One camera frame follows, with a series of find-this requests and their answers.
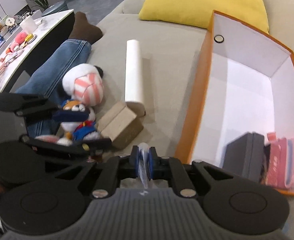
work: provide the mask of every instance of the gray trash can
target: gray trash can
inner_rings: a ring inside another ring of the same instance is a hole
[[[65,1],[57,2],[49,6],[45,11],[43,11],[42,16],[50,15],[57,12],[62,12],[68,10],[67,4]]]

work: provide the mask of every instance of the jeans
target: jeans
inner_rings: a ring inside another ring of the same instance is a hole
[[[63,76],[71,68],[86,63],[90,51],[91,44],[87,41],[66,40],[16,93],[47,96],[50,101],[62,104],[64,100],[70,99],[63,90]],[[59,125],[53,120],[43,120],[29,125],[28,135],[55,134]]]

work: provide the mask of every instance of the open storage box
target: open storage box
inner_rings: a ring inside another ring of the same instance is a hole
[[[214,11],[199,55],[175,157],[222,167],[247,132],[294,137],[294,53],[257,28]],[[294,191],[281,191],[294,195]]]

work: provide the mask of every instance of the yellow pillow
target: yellow pillow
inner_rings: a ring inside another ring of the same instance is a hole
[[[208,28],[213,10],[236,17],[268,33],[262,0],[145,0],[141,20],[160,20]]]

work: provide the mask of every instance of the laptop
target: laptop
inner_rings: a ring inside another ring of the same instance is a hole
[[[27,134],[24,118],[0,111],[0,143],[18,140],[22,134]]]

